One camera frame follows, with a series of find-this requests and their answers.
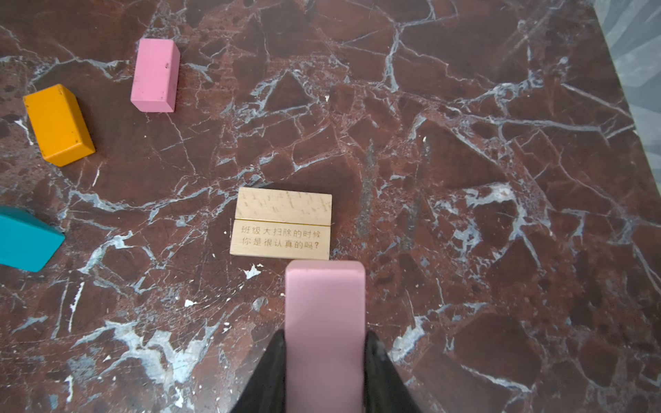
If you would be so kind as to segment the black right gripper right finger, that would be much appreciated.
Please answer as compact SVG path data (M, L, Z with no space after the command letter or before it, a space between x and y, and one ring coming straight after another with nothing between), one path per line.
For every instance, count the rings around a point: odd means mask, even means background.
M384 343L373 331L366 335L364 354L365 411L420 413L420 408L390 360Z

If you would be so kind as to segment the natural wood block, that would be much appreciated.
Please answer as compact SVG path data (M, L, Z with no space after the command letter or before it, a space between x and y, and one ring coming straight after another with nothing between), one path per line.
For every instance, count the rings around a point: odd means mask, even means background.
M298 225L332 223L332 195L278 189L239 189L235 218Z
M294 260L328 260L331 229L325 225L235 220L230 254Z

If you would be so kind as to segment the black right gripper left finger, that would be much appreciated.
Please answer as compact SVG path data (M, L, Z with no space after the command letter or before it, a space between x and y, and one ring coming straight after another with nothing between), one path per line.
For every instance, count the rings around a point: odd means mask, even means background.
M277 330L230 413L283 413L285 388L285 334Z

